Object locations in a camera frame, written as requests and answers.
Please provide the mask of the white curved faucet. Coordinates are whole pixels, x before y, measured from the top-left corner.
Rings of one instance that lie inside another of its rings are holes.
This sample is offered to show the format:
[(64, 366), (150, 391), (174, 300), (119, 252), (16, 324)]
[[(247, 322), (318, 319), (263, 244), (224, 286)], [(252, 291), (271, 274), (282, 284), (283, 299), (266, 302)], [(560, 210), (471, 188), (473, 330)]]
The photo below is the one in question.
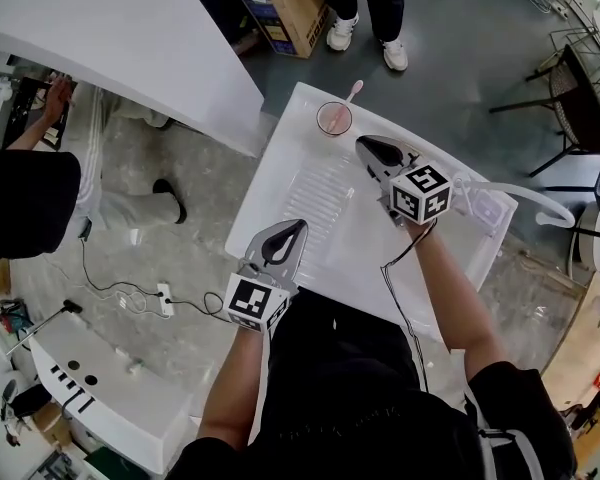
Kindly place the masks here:
[(453, 177), (452, 184), (454, 188), (459, 189), (461, 193), (467, 192), (470, 189), (477, 189), (498, 191), (508, 195), (518, 196), (532, 201), (540, 207), (548, 209), (556, 214), (556, 217), (554, 217), (545, 212), (538, 212), (535, 216), (535, 222), (539, 226), (554, 226), (563, 229), (571, 229), (575, 226), (575, 217), (570, 210), (562, 204), (534, 190), (509, 183), (473, 180), (464, 172), (457, 173)]

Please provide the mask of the clear cup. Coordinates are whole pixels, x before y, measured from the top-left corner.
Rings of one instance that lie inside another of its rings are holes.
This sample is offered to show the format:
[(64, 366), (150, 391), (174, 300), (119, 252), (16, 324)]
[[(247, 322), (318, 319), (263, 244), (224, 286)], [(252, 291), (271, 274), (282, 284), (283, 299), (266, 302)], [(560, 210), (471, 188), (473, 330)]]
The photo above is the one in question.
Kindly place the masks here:
[(340, 102), (327, 102), (318, 109), (316, 121), (324, 134), (337, 137), (350, 129), (353, 117), (347, 105)]

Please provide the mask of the teal power tool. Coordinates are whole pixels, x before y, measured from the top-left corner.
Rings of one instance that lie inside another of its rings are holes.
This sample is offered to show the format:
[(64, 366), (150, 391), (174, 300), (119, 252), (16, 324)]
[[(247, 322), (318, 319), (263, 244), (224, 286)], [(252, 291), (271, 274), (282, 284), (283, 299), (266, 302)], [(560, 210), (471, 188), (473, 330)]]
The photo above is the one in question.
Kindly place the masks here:
[(0, 300), (0, 324), (16, 338), (34, 326), (28, 308), (21, 298)]

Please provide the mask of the light wooden counter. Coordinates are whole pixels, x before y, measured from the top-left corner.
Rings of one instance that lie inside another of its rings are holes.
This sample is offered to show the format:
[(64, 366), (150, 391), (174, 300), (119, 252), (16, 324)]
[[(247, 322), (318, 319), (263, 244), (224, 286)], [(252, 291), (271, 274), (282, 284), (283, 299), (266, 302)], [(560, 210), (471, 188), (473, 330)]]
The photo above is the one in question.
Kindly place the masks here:
[(600, 273), (593, 274), (541, 378), (560, 411), (587, 406), (600, 391)]

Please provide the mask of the person's right forearm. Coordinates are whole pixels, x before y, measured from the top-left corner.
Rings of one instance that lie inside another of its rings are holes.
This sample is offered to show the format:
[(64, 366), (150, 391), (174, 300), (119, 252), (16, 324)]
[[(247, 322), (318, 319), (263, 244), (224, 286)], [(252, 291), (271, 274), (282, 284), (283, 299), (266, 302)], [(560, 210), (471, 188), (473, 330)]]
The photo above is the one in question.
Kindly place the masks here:
[(437, 232), (409, 224), (428, 296), (443, 343), (464, 352), (464, 369), (472, 380), (486, 367), (507, 360), (492, 316)]

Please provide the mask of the person's left forearm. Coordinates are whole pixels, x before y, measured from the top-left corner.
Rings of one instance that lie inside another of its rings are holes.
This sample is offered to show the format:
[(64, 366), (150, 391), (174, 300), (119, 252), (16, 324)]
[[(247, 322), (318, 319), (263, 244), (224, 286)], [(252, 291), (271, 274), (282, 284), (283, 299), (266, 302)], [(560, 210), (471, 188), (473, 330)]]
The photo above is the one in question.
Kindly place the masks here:
[(197, 437), (247, 447), (259, 397), (264, 336), (239, 327), (207, 397)]

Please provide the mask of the white sink basin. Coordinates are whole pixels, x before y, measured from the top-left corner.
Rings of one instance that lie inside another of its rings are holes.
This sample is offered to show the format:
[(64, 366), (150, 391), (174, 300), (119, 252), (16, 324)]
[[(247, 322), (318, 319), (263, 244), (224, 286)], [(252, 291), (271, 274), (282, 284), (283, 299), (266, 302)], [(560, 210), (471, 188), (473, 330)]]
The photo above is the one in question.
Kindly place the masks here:
[(318, 127), (318, 109), (334, 96), (299, 82), (252, 179), (225, 244), (241, 258), (252, 238), (289, 219), (308, 223), (309, 236), (295, 282), (310, 291), (387, 321), (410, 321), (433, 339), (440, 332), (415, 255), (390, 270), (380, 268), (401, 253), (409, 235), (395, 227), (378, 199), (380, 189), (355, 152), (363, 134), (404, 141), (450, 174), (480, 174), (416, 134), (359, 106), (353, 125), (331, 138)]

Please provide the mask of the large white counter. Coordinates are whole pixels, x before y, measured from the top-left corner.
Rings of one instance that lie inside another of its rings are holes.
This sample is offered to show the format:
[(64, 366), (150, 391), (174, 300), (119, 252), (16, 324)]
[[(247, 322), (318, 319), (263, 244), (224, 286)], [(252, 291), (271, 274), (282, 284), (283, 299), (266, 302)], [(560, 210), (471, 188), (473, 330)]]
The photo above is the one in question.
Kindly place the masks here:
[(263, 96), (200, 0), (0, 0), (0, 51), (65, 72), (248, 156)]

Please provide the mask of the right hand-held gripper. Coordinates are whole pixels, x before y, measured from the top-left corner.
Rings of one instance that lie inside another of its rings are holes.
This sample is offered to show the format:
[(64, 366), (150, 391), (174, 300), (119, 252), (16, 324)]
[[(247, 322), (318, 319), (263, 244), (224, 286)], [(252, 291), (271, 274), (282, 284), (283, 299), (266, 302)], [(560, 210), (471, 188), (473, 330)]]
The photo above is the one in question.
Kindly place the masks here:
[(379, 201), (396, 226), (424, 225), (449, 209), (450, 176), (404, 141), (362, 135), (356, 139), (356, 153), (371, 177), (380, 182)]

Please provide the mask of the white round appliance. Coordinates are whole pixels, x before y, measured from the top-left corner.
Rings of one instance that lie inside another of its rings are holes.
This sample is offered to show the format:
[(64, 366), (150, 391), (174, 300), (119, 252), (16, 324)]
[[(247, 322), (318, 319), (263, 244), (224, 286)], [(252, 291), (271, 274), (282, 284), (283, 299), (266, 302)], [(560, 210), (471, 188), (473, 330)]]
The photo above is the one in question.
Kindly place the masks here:
[[(585, 231), (600, 233), (600, 211), (595, 202), (590, 202), (584, 209), (577, 226)], [(569, 275), (572, 275), (574, 262), (589, 271), (600, 272), (600, 237), (575, 232), (570, 245)]]

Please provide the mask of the white power strip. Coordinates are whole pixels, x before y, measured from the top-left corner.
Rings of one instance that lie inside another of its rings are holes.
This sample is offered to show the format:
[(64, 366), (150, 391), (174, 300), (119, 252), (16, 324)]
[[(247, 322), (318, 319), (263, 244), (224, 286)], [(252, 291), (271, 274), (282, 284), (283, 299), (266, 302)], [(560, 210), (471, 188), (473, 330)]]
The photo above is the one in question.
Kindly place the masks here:
[(162, 315), (170, 318), (174, 315), (174, 305), (172, 303), (171, 289), (168, 283), (162, 282), (157, 284), (157, 296)]

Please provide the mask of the person's black shirt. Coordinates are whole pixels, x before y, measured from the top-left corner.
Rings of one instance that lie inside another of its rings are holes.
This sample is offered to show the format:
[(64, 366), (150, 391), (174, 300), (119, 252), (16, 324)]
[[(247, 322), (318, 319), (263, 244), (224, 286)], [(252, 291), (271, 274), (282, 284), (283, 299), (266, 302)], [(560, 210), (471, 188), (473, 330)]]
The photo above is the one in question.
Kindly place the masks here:
[(254, 441), (200, 438), (167, 480), (484, 480), (474, 415), (422, 391), (395, 324), (302, 290), (276, 327)]

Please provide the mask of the brown cardboard box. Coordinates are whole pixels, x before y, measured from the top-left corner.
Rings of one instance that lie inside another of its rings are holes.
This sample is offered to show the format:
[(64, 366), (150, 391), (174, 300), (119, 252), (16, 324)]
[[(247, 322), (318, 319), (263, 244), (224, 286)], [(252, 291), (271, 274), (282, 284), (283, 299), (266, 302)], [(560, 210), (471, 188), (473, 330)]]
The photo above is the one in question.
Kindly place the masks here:
[(272, 49), (307, 59), (329, 18), (325, 0), (242, 0)]

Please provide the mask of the white fixture with black slots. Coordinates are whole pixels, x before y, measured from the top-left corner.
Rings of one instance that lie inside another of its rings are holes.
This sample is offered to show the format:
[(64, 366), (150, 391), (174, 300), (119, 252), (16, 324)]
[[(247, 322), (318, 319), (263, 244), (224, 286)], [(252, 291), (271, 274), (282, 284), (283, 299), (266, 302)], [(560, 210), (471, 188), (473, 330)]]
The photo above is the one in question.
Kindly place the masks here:
[(28, 347), (39, 380), (69, 416), (138, 466), (166, 472), (187, 431), (190, 393), (72, 315), (50, 321)]

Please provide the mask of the pink toothbrush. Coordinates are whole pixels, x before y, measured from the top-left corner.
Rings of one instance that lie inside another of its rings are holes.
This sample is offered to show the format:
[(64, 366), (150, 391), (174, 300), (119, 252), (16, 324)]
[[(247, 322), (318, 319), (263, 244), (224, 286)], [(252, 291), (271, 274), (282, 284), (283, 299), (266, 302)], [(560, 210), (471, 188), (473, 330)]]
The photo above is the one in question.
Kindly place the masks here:
[(348, 109), (349, 103), (352, 101), (352, 99), (354, 98), (354, 96), (357, 93), (360, 92), (360, 90), (363, 88), (363, 86), (364, 86), (364, 82), (362, 80), (357, 80), (354, 83), (354, 85), (351, 88), (350, 94), (348, 95), (347, 99), (345, 100), (345, 102), (343, 104), (340, 105), (339, 109), (334, 114), (331, 122), (329, 123), (329, 126), (327, 128), (327, 131), (329, 133), (331, 133), (337, 127), (337, 123), (342, 118), (342, 116), (346, 113), (346, 110)]

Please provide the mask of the clear plastic box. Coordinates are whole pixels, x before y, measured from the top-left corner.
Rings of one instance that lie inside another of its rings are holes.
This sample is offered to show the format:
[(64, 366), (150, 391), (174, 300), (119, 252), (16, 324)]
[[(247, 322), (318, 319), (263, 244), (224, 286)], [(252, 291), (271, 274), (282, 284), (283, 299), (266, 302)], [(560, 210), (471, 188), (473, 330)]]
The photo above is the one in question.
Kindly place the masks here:
[(509, 215), (509, 206), (491, 191), (476, 190), (471, 201), (473, 216), (488, 236), (494, 236)]

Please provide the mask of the brown wicker chair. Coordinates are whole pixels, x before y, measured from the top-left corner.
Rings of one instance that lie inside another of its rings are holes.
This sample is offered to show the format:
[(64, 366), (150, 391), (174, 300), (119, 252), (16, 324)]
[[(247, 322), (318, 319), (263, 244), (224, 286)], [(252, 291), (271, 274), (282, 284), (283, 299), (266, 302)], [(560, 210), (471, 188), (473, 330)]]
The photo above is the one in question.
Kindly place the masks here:
[(563, 149), (532, 171), (531, 178), (555, 165), (568, 155), (600, 155), (600, 99), (576, 51), (565, 45), (558, 60), (550, 67), (528, 76), (528, 82), (548, 78), (549, 96), (493, 107), (491, 114), (532, 107), (551, 110), (561, 127)]

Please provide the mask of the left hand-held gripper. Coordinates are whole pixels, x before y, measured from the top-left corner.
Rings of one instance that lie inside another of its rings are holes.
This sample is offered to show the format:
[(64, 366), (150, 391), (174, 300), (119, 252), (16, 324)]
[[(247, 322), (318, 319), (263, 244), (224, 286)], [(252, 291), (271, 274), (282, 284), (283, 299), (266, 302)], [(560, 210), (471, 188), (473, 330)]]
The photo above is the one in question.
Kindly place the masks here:
[(232, 323), (271, 331), (298, 293), (294, 281), (308, 238), (305, 220), (278, 222), (257, 233), (226, 290), (223, 311)]

